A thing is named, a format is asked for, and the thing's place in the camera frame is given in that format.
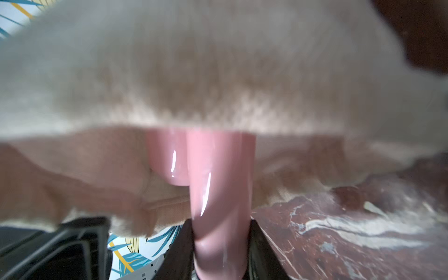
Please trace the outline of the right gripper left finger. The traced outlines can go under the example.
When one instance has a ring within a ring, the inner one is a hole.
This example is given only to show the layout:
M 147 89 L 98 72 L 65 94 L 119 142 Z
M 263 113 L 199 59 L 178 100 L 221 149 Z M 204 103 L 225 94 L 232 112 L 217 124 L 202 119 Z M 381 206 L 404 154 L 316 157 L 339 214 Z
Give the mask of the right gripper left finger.
M 153 280 L 191 280 L 194 267 L 192 220 L 187 219 Z

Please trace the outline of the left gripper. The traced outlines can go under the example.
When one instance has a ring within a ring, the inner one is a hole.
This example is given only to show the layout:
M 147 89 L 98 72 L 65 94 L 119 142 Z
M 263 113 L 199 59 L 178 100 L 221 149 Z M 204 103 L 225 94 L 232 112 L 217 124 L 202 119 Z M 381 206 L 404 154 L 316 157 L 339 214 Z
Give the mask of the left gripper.
M 110 221 L 82 218 L 54 232 L 1 227 L 1 279 L 106 280 Z

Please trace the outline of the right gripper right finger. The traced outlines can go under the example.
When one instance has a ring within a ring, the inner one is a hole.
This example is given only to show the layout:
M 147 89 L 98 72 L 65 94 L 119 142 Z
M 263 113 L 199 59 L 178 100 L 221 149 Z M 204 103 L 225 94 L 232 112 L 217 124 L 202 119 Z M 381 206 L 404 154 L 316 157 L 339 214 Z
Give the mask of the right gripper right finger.
M 248 280 L 290 280 L 256 220 L 248 237 Z

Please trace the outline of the pink hair dryer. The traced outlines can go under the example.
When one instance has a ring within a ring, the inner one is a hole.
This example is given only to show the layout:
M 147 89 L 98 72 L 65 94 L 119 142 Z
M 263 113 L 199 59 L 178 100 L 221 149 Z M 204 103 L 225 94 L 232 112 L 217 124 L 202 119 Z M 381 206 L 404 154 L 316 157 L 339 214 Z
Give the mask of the pink hair dryer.
M 202 280 L 240 280 L 248 259 L 254 135 L 199 129 L 146 134 L 151 169 L 188 187 L 194 265 Z

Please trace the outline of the beige drawstring dryer bag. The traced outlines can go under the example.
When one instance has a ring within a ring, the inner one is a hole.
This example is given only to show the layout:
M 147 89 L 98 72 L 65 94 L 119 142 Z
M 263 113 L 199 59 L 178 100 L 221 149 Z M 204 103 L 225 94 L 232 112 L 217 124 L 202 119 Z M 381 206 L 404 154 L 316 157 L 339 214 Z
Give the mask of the beige drawstring dryer bag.
M 448 147 L 448 76 L 371 1 L 61 1 L 1 41 L 1 225 L 150 236 L 189 196 L 148 128 L 258 136 L 255 207 Z

